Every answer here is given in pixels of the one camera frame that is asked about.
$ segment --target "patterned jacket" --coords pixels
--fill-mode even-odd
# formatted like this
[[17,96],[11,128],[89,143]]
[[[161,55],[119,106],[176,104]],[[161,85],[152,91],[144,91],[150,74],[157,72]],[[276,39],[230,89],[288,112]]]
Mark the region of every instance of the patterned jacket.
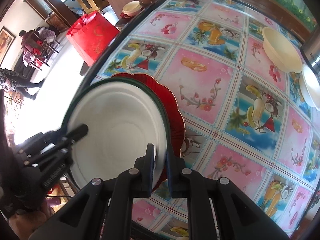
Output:
[[18,86],[18,82],[14,77],[18,77],[20,74],[16,71],[9,70],[6,68],[0,68],[0,85],[2,86],[3,89],[7,89],[5,82],[7,78],[9,79],[11,83],[11,91],[15,91],[16,87]]

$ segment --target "framed picture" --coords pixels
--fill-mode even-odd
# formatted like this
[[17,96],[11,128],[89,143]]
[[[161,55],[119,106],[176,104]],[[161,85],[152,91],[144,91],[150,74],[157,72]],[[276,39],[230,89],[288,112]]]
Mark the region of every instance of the framed picture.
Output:
[[0,65],[15,38],[16,36],[14,36],[7,28],[2,27],[0,30]]

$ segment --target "wicker basket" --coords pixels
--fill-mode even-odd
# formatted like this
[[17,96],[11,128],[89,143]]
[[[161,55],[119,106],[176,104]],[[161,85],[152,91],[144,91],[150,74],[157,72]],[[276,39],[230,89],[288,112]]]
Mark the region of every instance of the wicker basket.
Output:
[[45,22],[49,25],[54,26],[59,32],[64,32],[68,29],[68,26],[55,13],[50,14]]

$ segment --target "woman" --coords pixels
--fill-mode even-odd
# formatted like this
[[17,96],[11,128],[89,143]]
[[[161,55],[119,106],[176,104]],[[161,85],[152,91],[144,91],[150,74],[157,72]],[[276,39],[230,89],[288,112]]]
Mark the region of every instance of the woman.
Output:
[[39,83],[31,83],[24,78],[19,77],[19,73],[13,70],[6,68],[0,68],[0,85],[5,91],[18,91],[24,97],[36,99],[36,94],[30,95],[25,88],[41,88],[44,82],[44,79]]

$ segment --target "black pants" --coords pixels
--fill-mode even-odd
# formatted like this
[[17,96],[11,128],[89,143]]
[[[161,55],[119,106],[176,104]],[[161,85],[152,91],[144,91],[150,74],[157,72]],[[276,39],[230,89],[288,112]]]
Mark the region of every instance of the black pants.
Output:
[[20,77],[15,77],[14,79],[17,81],[16,90],[20,92],[24,97],[32,98],[33,96],[30,95],[24,88],[37,88],[39,86],[39,83],[31,83]]

